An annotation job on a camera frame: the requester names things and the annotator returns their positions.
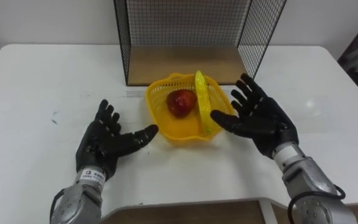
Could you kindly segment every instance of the metal grid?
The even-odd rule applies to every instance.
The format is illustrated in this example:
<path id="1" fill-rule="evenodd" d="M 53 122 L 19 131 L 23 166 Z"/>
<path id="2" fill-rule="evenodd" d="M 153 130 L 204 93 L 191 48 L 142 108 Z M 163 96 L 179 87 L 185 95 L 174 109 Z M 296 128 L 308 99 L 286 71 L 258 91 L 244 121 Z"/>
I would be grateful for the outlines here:
<path id="1" fill-rule="evenodd" d="M 129 59 L 131 56 L 131 35 L 129 33 L 127 2 L 125 0 L 114 0 L 114 6 L 116 8 L 122 66 L 124 67 L 125 81 L 127 83 L 129 75 Z"/>
<path id="2" fill-rule="evenodd" d="M 236 46 L 249 0 L 127 0 L 133 45 Z"/>
<path id="3" fill-rule="evenodd" d="M 287 0 L 114 0 L 126 80 L 132 45 L 238 46 L 254 78 Z"/>
<path id="4" fill-rule="evenodd" d="M 239 53 L 248 75 L 255 78 L 287 0 L 254 0 L 239 42 Z"/>

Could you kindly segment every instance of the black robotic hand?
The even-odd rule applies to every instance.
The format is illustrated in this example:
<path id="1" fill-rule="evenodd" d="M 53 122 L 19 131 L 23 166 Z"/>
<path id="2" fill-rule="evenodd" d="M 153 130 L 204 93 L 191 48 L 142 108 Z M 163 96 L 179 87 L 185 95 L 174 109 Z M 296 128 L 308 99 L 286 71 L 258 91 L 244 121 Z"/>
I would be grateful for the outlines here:
<path id="1" fill-rule="evenodd" d="M 272 159 L 273 150 L 285 142 L 299 143 L 295 125 L 277 104 L 248 75 L 242 74 L 231 95 L 238 117 L 214 110 L 212 119 L 226 131 L 251 138 L 260 153 Z"/>
<path id="2" fill-rule="evenodd" d="M 143 148 L 158 133 L 153 124 L 135 133 L 120 134 L 119 114 L 113 111 L 107 100 L 100 103 L 75 155 L 77 172 L 85 166 L 97 166 L 105 171 L 108 180 L 116 172 L 118 158 Z"/>

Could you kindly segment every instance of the label on robot wrist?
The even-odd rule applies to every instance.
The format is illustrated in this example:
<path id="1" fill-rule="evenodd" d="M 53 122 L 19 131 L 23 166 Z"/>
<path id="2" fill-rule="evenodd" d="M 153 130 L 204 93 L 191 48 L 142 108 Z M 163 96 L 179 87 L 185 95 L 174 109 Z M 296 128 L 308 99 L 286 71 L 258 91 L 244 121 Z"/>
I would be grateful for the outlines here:
<path id="1" fill-rule="evenodd" d="M 95 169 L 85 168 L 82 170 L 80 180 L 95 181 L 103 187 L 106 181 L 106 176 L 102 172 L 99 172 Z"/>

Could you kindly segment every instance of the robotic arm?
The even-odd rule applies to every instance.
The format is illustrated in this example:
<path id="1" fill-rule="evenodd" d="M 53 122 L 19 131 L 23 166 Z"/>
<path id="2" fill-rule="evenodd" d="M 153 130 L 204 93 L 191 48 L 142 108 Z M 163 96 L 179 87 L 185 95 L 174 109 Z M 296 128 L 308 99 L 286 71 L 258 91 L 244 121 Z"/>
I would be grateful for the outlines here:
<path id="1" fill-rule="evenodd" d="M 77 150 L 74 184 L 53 199 L 51 224 L 99 223 L 103 185 L 115 174 L 118 159 L 146 146 L 158 132 L 156 125 L 150 125 L 135 133 L 120 134 L 119 114 L 112 114 L 114 108 L 108 104 L 107 100 L 100 103 Z"/>
<path id="2" fill-rule="evenodd" d="M 242 94 L 237 90 L 231 92 L 237 100 L 232 101 L 232 105 L 239 116 L 215 110 L 211 117 L 226 131 L 251 138 L 261 154 L 276 162 L 291 197 L 288 206 L 290 223 L 294 223 L 294 205 L 303 223 L 357 223 L 354 214 L 341 202 L 344 191 L 299 148 L 296 127 L 277 102 L 245 74 L 236 87 Z"/>

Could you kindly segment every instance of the wooden board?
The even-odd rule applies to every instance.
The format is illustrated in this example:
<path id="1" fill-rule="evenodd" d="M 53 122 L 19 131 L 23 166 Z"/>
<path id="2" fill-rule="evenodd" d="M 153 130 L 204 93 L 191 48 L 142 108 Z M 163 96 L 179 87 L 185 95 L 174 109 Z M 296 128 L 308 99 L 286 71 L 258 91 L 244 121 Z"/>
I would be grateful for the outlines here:
<path id="1" fill-rule="evenodd" d="M 197 70 L 219 84 L 234 84 L 246 72 L 236 47 L 132 46 L 128 85 L 149 85 L 171 73 Z"/>
<path id="2" fill-rule="evenodd" d="M 272 205 L 278 224 L 289 224 L 287 210 Z M 358 205 L 349 208 L 358 221 Z M 301 219 L 294 211 L 295 223 Z M 263 224 L 264 221 L 258 201 L 224 202 L 193 205 L 174 205 L 164 207 L 140 207 L 123 209 L 105 219 L 102 224 Z"/>

